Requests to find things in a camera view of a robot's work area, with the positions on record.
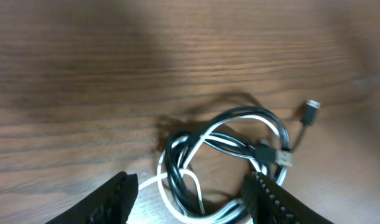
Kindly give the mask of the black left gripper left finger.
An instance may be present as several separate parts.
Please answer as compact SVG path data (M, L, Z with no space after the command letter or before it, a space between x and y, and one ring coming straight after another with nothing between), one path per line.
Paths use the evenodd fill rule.
M137 175L119 172L47 224L125 224L138 191Z

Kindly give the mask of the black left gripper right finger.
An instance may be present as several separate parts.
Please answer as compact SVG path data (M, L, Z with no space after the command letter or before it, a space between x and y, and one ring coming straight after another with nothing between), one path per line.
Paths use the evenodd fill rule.
M331 224L261 172L244 176L242 200L254 223Z

